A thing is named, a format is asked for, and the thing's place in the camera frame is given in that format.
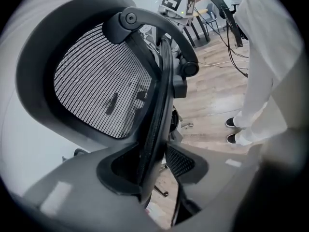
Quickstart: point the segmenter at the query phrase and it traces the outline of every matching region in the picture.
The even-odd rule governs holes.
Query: screw
[[[128,13],[126,15],[126,22],[128,24],[134,24],[136,22],[137,18],[136,15],[134,13]]]

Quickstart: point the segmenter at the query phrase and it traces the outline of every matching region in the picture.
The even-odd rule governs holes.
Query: mesh backrest
[[[123,42],[112,44],[97,25],[67,51],[54,77],[58,100],[81,121],[114,138],[139,120],[151,77]]]
[[[211,16],[211,13],[213,12],[213,15],[216,17],[216,14],[214,13],[214,5],[213,3],[209,3],[207,4],[207,14],[209,14]]]

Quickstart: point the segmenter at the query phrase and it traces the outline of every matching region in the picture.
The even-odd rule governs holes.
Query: black shoe
[[[234,118],[229,118],[226,122],[225,122],[225,125],[227,127],[235,127],[234,125]]]
[[[236,144],[236,141],[235,141],[235,134],[231,134],[231,135],[228,135],[226,137],[226,141],[231,144],[231,145],[235,145]]]

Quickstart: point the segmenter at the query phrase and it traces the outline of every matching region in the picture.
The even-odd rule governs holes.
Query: person's leg
[[[252,124],[254,114],[268,101],[272,85],[271,70],[254,45],[250,43],[248,83],[242,109],[233,119],[236,127],[246,128]]]
[[[236,144],[249,145],[271,136],[279,134],[287,129],[285,120],[272,97],[261,115],[251,127],[248,127],[235,135]]]

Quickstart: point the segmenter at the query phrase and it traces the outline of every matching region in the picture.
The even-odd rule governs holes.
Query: person
[[[226,140],[230,144],[249,145],[287,129],[271,92],[296,65],[304,43],[279,0],[243,0],[234,19],[249,40],[249,73],[243,106],[225,122],[230,128],[242,130],[228,135]],[[254,121],[254,115],[261,109]]]

